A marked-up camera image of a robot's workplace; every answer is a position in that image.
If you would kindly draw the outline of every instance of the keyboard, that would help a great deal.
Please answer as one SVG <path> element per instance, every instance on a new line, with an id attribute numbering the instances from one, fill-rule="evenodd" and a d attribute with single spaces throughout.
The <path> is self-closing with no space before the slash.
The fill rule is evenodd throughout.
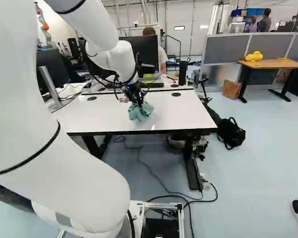
<path id="1" fill-rule="evenodd" d="M 140 87 L 141 88 L 163 88 L 164 83 L 144 83 L 140 82 Z"/>

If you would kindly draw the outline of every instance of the yellow object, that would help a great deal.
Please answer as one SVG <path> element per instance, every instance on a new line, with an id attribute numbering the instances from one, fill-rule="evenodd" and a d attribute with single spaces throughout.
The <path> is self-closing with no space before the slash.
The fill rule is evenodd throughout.
<path id="1" fill-rule="evenodd" d="M 259 61 L 263 59 L 263 55 L 259 51 L 255 51 L 253 54 L 249 54 L 245 57 L 246 61 Z"/>
<path id="2" fill-rule="evenodd" d="M 290 58 L 277 58 L 279 61 L 292 61 Z"/>

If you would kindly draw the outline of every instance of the light blue floor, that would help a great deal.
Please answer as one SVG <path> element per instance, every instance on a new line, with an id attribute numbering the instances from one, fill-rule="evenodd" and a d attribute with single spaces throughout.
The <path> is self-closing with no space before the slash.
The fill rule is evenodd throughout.
<path id="1" fill-rule="evenodd" d="M 60 229 L 0 202 L 0 238 L 56 238 Z"/>
<path id="2" fill-rule="evenodd" d="M 244 95 L 248 104 L 218 92 L 208 93 L 213 97 L 210 107 L 223 118 L 235 117 L 246 130 L 246 140 L 227 151 L 214 135 L 207 137 L 210 143 L 201 169 L 217 187 L 219 199 L 192 205 L 195 237 L 298 238 L 298 225 L 290 210 L 290 202 L 298 199 L 298 97 L 288 94 L 293 101 L 287 103 L 267 90 L 246 91 Z M 129 146 L 143 146 L 141 160 L 170 190 L 199 196 L 189 191 L 181 153 L 168 149 L 163 135 L 127 138 Z M 112 143 L 104 161 L 127 179 L 132 199 L 166 195 L 136 158 L 135 150 Z M 205 199 L 213 196 L 212 190 L 205 192 Z M 187 215 L 188 211 L 185 234 L 189 238 Z"/>

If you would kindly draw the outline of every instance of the window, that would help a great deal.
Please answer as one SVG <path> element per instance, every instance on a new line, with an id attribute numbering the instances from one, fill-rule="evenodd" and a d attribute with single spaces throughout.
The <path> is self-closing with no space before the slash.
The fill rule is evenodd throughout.
<path id="1" fill-rule="evenodd" d="M 183 31 L 184 30 L 184 26 L 175 26 L 175 27 L 173 27 L 173 29 L 175 30 L 175 31 Z"/>

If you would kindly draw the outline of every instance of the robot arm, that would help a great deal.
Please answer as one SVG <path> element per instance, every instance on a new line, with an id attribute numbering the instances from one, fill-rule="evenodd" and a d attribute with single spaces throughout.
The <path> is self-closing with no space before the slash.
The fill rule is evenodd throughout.
<path id="1" fill-rule="evenodd" d="M 98 53 L 114 51 L 117 31 L 100 0 L 48 4 Z M 6 82 L 6 94 L 0 92 L 0 185 L 48 208 L 49 217 L 67 218 L 72 233 L 113 238 L 129 208 L 128 183 L 77 146 L 47 109 L 36 82 L 36 40 L 33 1 L 0 0 L 0 78 L 4 71 Z"/>
<path id="2" fill-rule="evenodd" d="M 118 32 L 101 0 L 45 0 L 69 25 L 86 39 L 86 53 L 103 69 L 117 73 L 117 86 L 140 108 L 145 93 L 138 83 L 133 49 L 118 41 Z"/>

